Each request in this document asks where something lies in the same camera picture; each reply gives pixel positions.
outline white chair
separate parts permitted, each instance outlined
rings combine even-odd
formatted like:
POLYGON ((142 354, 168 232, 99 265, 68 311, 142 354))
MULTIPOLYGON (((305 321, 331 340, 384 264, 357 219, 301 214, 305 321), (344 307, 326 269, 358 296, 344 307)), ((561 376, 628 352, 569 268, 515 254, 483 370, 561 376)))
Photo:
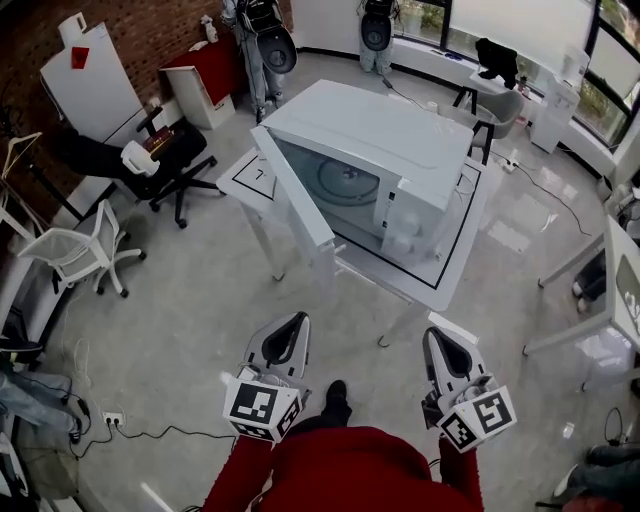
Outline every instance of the white chair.
POLYGON ((113 209, 105 199, 98 205, 91 235, 70 229, 51 228, 25 247, 18 256, 46 261, 57 272, 63 288, 73 286, 76 281, 99 270, 93 283, 93 290, 98 295, 104 293, 100 281, 108 271, 116 291, 126 298, 129 291, 120 284, 115 264, 124 258, 137 257, 144 260, 147 257, 140 249, 116 252, 118 244, 126 236, 127 233, 120 231, 113 209))

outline window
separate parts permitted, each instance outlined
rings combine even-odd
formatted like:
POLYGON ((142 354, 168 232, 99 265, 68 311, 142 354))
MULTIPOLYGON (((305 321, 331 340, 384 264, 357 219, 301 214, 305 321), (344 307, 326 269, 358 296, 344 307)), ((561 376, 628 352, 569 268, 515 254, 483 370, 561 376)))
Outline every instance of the window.
MULTIPOLYGON (((480 38, 452 28, 449 30, 447 49, 477 61, 476 41, 478 39, 480 38)), ((526 76, 527 84, 536 92, 544 94, 547 90, 547 81, 551 77, 551 72, 522 55, 518 55, 516 64, 518 66, 518 77, 526 76)))
POLYGON ((620 0, 601 0, 597 36, 577 118, 610 146, 624 137, 637 111, 640 23, 620 0))
MULTIPOLYGON (((567 45, 584 47, 592 19, 593 6, 584 0, 453 0, 450 25, 559 73, 567 45)), ((470 40, 461 37, 467 50, 461 53, 468 54, 470 40)))
POLYGON ((395 25, 396 34, 440 46, 445 18, 444 5, 418 0, 399 0, 398 3, 400 17, 395 25))
POLYGON ((626 5, 618 0, 602 0, 600 17, 640 51, 640 23, 626 5))
POLYGON ((621 110, 589 80, 584 80, 576 117, 611 146, 617 143, 628 113, 621 110))
POLYGON ((591 61, 575 117, 609 146, 620 143, 639 110, 640 20, 623 0, 398 1, 397 35, 476 62, 475 44, 487 37, 518 52, 518 76, 543 95, 566 46, 584 48, 591 61))

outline red shirt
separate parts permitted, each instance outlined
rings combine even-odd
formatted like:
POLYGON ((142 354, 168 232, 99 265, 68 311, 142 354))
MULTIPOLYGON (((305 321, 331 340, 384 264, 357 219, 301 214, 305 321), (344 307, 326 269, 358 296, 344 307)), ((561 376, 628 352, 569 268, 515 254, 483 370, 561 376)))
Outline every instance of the red shirt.
POLYGON ((411 445, 371 427, 320 429, 271 450, 241 437, 204 512, 245 512, 273 471, 258 512, 482 512, 475 451, 464 455, 440 441, 443 483, 411 445))

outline microwave door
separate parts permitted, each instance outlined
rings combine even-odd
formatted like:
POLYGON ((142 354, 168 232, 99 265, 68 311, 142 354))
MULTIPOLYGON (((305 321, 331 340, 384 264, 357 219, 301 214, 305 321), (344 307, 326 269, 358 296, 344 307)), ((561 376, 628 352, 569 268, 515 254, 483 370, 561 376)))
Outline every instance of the microwave door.
POLYGON ((275 175, 273 199, 279 220, 290 227, 301 253, 311 262, 320 287, 326 293, 333 292, 336 272, 333 231, 267 129, 258 126, 251 134, 275 175))

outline red sticker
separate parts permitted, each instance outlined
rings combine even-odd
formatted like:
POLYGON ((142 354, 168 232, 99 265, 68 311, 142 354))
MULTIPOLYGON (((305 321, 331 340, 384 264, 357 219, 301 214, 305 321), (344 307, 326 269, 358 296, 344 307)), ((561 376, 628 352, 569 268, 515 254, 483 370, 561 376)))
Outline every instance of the red sticker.
POLYGON ((89 56, 89 48, 74 46, 71 48, 71 67, 73 69, 84 69, 89 56))

